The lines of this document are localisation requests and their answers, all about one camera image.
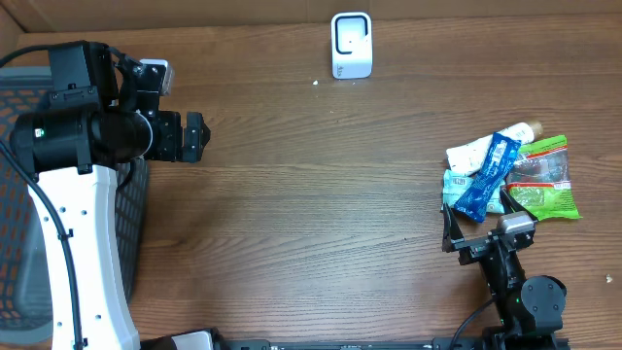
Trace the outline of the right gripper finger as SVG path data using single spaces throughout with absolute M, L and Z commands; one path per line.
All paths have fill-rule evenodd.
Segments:
M 451 253 L 457 250 L 458 246 L 465 241 L 465 238 L 457 222 L 454 211 L 448 203 L 442 205 L 442 214 L 444 222 L 442 251 Z
M 530 217 L 530 219 L 535 224 L 537 223 L 536 215 L 534 215 L 532 212 L 526 209 L 523 205 L 521 205 L 516 199 L 514 199 L 508 193 L 506 188 L 500 189 L 500 199 L 501 199 L 501 204 L 503 205 L 503 208 L 504 208 L 505 215 L 511 214 L 511 213 L 517 213 L 517 212 L 524 212 Z

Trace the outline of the blue snack bar wrapper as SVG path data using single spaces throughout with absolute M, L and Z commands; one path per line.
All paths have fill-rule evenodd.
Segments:
M 501 181 L 513 168 L 521 146 L 520 141 L 495 132 L 479 172 L 453 208 L 475 222 L 483 223 L 487 205 Z

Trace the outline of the green Haribo gummy bag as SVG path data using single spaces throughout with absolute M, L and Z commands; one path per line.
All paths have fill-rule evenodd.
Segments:
M 508 193 L 539 221 L 581 219 L 571 192 L 568 139 L 563 134 L 523 145 L 505 182 Z

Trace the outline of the white tube with gold cap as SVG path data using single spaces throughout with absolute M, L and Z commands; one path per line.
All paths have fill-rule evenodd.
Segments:
M 519 122 L 500 130 L 500 134 L 526 145 L 543 134 L 539 121 Z M 459 175 L 469 176 L 479 171 L 492 141 L 492 135 L 478 138 L 463 146 L 446 150 L 449 168 Z

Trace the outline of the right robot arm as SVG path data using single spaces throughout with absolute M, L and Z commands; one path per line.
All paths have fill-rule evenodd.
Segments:
M 538 219 L 506 190 L 500 192 L 504 214 L 485 237 L 465 239 L 453 208 L 442 205 L 442 251 L 457 252 L 459 263 L 480 265 L 491 299 L 473 311 L 449 341 L 437 340 L 437 349 L 568 349 L 570 342 L 556 336 L 563 328 L 568 295 L 561 280 L 527 277 L 518 252 L 534 243 Z M 495 306 L 501 324 L 478 337 L 464 337 L 466 327 L 489 306 Z

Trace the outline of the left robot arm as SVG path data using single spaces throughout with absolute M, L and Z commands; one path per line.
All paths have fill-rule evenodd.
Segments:
M 130 316 L 115 229 L 117 169 L 136 159 L 196 163 L 210 139 L 201 114 L 163 111 L 164 59 L 104 43 L 47 46 L 46 110 L 20 115 L 6 160 L 26 182 L 42 227 L 56 349 L 206 349 L 210 331 L 142 340 Z

